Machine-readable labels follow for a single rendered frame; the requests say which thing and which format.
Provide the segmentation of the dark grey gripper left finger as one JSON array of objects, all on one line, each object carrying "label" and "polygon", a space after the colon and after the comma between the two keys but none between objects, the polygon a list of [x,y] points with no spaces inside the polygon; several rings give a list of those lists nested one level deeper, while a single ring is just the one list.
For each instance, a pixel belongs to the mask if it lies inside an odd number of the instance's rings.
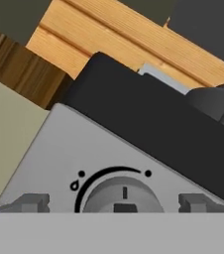
[{"label": "dark grey gripper left finger", "polygon": [[11,203],[0,205],[0,212],[49,212],[48,193],[24,193]]}]

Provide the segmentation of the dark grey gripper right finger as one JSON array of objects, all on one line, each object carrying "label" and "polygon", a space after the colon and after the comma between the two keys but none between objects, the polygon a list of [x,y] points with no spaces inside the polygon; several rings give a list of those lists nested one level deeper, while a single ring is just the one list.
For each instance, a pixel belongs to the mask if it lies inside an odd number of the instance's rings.
[{"label": "dark grey gripper right finger", "polygon": [[179,212],[224,212],[224,204],[218,204],[202,193],[181,193],[178,196]]}]

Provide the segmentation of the grey round stove knob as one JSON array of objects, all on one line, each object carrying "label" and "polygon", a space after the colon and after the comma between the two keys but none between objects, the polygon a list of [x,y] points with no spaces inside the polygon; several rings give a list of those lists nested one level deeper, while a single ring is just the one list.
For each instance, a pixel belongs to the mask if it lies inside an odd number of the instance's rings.
[{"label": "grey round stove knob", "polygon": [[99,184],[86,200],[83,212],[163,212],[154,192],[130,177],[115,177]]}]

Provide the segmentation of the grey and black stove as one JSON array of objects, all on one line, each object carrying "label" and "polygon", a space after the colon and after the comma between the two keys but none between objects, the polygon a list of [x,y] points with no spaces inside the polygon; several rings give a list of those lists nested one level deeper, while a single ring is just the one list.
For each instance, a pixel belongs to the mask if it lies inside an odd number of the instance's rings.
[{"label": "grey and black stove", "polygon": [[115,177],[143,182],[163,212],[179,212],[181,193],[224,204],[224,125],[161,81],[96,53],[51,109],[0,203],[48,193],[51,212],[80,213]]}]

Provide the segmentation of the beige cupboard front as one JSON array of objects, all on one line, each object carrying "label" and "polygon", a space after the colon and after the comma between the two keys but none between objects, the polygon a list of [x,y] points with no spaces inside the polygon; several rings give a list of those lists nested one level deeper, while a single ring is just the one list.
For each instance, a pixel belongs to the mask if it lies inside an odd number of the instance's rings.
[{"label": "beige cupboard front", "polygon": [[0,194],[48,114],[0,82]]}]

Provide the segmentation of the dark grey pan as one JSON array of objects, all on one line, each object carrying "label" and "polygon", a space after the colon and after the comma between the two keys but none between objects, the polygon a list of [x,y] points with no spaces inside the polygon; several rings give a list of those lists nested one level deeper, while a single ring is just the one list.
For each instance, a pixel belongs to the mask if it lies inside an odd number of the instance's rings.
[{"label": "dark grey pan", "polygon": [[194,88],[185,97],[190,105],[224,125],[224,83]]}]

